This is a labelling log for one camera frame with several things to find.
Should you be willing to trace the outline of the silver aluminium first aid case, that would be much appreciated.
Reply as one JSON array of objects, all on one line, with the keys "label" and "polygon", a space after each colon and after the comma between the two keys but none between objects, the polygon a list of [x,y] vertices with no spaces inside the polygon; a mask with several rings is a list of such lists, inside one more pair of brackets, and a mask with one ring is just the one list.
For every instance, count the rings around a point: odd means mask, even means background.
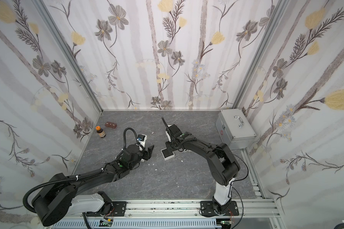
[{"label": "silver aluminium first aid case", "polygon": [[248,148],[257,137],[247,118],[239,109],[220,110],[216,128],[222,142],[231,150]]}]

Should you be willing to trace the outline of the aluminium mounting rail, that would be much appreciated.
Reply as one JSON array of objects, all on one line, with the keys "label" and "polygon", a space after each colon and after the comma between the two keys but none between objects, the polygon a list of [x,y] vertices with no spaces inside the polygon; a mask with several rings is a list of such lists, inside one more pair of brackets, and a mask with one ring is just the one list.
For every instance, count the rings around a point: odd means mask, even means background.
[{"label": "aluminium mounting rail", "polygon": [[[111,218],[194,218],[204,217],[200,214],[200,202],[209,199],[131,199],[114,200],[126,201],[127,207],[124,217]],[[228,218],[238,220],[241,218],[279,218],[280,213],[271,199],[232,199],[237,203],[239,216],[215,216],[213,218]],[[93,207],[89,209],[70,208],[66,217],[80,216],[83,212],[96,212]]]}]

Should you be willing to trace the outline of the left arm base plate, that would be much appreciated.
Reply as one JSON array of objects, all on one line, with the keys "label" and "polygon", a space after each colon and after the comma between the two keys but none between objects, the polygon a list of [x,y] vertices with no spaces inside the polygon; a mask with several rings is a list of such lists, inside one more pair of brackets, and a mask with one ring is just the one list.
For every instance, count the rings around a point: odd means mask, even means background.
[{"label": "left arm base plate", "polygon": [[126,201],[105,202],[97,212],[87,212],[87,217],[124,217],[127,207]]}]

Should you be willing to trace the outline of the white jewelry box base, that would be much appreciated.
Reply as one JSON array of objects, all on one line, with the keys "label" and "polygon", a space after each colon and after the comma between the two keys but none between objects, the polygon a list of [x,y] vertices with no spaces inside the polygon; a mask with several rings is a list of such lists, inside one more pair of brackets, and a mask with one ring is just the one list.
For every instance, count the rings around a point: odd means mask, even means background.
[{"label": "white jewelry box base", "polygon": [[163,158],[165,161],[172,159],[173,157],[175,157],[174,152],[170,152],[167,148],[164,148],[161,150],[161,153],[163,155]]}]

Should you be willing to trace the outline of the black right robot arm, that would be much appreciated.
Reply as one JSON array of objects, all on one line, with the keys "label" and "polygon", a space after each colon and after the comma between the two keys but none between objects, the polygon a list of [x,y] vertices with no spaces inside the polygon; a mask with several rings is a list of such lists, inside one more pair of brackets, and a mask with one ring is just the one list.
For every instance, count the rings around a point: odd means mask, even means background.
[{"label": "black right robot arm", "polygon": [[164,160],[169,160],[175,156],[175,151],[191,151],[203,157],[209,166],[210,172],[216,181],[216,190],[213,196],[213,203],[218,207],[226,207],[231,201],[232,183],[245,180],[249,175],[247,164],[247,173],[243,178],[237,179],[240,171],[238,159],[243,163],[243,159],[236,156],[225,143],[211,144],[195,137],[190,132],[182,132],[175,124],[168,125],[165,119],[161,118],[165,125],[166,135],[169,139],[165,143],[166,148],[161,150]]}]

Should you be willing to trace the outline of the small brown block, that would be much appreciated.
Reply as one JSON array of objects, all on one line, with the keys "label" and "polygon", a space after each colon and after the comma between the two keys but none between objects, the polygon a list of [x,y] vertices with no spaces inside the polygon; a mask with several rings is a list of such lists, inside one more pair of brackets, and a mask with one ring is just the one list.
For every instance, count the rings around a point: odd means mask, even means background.
[{"label": "small brown block", "polygon": [[113,129],[117,128],[117,124],[113,123],[113,122],[106,122],[105,126],[108,127],[108,128],[113,128]]}]

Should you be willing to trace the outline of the brown bottle orange cap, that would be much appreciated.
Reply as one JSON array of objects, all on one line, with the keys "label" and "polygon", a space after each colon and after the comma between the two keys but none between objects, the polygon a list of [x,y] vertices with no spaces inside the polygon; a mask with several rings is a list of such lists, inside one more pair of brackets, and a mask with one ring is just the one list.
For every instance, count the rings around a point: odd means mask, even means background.
[{"label": "brown bottle orange cap", "polygon": [[96,126],[96,132],[101,138],[104,138],[106,136],[104,129],[102,129],[100,126]]}]

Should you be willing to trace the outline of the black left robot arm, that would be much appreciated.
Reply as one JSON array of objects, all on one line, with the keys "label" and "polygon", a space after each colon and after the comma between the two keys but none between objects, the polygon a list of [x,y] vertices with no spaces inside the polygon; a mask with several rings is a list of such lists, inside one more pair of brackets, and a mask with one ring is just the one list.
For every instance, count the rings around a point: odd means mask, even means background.
[{"label": "black left robot arm", "polygon": [[69,215],[88,213],[105,216],[114,210],[108,195],[99,191],[86,195],[86,191],[106,183],[118,181],[136,169],[142,161],[152,157],[154,146],[145,147],[147,136],[134,134],[136,142],[126,145],[123,133],[123,148],[115,160],[105,163],[100,169],[91,172],[65,176],[54,175],[48,182],[27,191],[23,197],[24,207],[37,214],[43,226],[56,224]]}]

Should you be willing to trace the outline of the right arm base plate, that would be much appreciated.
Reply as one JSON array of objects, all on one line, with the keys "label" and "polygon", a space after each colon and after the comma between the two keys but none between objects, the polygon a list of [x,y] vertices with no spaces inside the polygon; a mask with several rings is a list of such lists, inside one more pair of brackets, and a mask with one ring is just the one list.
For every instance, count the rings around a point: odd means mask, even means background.
[{"label": "right arm base plate", "polygon": [[239,216],[239,208],[237,203],[232,200],[225,205],[219,205],[215,201],[201,201],[200,214],[204,217]]}]

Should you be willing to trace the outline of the dark grey foam insert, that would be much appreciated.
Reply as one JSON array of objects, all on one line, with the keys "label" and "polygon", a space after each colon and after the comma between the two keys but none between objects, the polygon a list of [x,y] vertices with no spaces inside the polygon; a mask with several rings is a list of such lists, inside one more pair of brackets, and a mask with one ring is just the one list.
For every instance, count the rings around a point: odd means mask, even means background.
[{"label": "dark grey foam insert", "polygon": [[171,143],[166,143],[166,148],[162,151],[162,154],[165,160],[168,160],[174,157],[174,149],[172,148]]}]

